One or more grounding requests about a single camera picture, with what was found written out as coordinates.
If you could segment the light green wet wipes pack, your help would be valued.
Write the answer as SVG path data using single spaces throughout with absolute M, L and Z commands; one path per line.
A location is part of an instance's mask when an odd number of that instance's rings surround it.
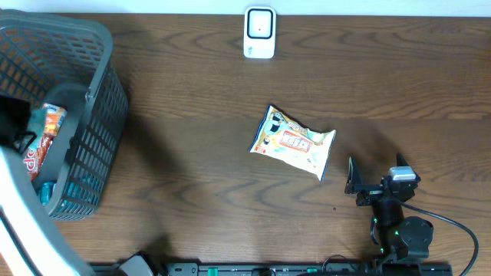
M 46 108 L 40 108 L 31 112 L 27 128 L 28 149 L 36 150 L 38 148 L 38 144 L 44 134 L 47 114 Z

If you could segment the grey plastic shopping basket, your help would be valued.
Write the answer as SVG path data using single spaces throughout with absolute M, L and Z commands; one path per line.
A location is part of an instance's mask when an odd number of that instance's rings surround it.
M 113 48 L 95 21 L 1 12 L 1 94 L 67 112 L 32 182 L 54 184 L 44 207 L 54 220 L 85 219 L 102 199 L 129 109 Z

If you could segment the red chocolate bar wrapper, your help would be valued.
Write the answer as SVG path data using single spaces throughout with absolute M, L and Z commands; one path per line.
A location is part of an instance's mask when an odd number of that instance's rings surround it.
M 36 139 L 24 153 L 23 163 L 26 166 L 31 182 L 34 182 L 38 177 L 53 140 L 53 135 L 45 133 L 42 137 Z

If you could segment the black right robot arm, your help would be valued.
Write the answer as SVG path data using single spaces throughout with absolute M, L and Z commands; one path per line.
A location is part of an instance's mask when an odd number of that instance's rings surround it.
M 344 192 L 356 195 L 358 207 L 371 207 L 371 238 L 386 262 L 419 261 L 429 257 L 434 227 L 421 217 L 404 215 L 403 204 L 415 196 L 421 178 L 399 153 L 396 164 L 378 184 L 367 185 L 351 157 Z

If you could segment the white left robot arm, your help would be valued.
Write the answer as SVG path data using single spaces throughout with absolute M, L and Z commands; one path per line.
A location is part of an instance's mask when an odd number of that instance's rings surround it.
M 30 104 L 1 97 L 1 254 L 15 275 L 94 275 L 68 245 L 34 191 L 21 150 Z

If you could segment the yellow snack bag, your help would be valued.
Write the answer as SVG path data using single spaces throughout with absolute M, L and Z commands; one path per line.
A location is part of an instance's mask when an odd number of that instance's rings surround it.
M 269 105 L 249 152 L 281 160 L 322 181 L 335 137 L 335 130 L 327 133 L 310 130 Z

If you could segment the blue mouthwash bottle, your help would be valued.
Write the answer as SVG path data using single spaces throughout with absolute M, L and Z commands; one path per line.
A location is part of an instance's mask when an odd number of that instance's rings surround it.
M 42 205 L 47 205 L 49 203 L 51 197 L 53 196 L 55 187 L 56 187 L 55 182 L 45 182 L 42 184 L 41 188 L 38 190 L 38 198 L 40 199 Z M 64 191 L 68 195 L 72 193 L 73 189 L 74 189 L 73 182 L 71 182 L 70 184 L 64 187 Z

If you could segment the white barcode scanner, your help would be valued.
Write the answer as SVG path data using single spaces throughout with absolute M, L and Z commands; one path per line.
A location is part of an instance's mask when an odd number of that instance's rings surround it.
M 250 6 L 245 10 L 243 55 L 251 59 L 271 59 L 275 54 L 275 10 L 267 6 Z

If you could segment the orange tissue pack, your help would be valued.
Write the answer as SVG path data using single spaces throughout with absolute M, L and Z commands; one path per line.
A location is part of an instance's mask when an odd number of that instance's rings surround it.
M 63 107 L 45 103 L 43 108 L 46 111 L 44 134 L 57 136 L 68 112 Z

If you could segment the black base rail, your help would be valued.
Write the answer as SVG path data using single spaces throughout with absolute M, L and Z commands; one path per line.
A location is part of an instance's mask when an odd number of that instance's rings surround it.
M 96 275 L 161 276 L 315 276 L 315 275 L 382 275 L 382 276 L 449 276 L 448 264 L 384 264 L 343 258 L 340 255 L 313 263 L 203 263 L 197 259 L 168 258 L 160 260 L 143 251 L 128 259 L 114 262 L 91 262 Z

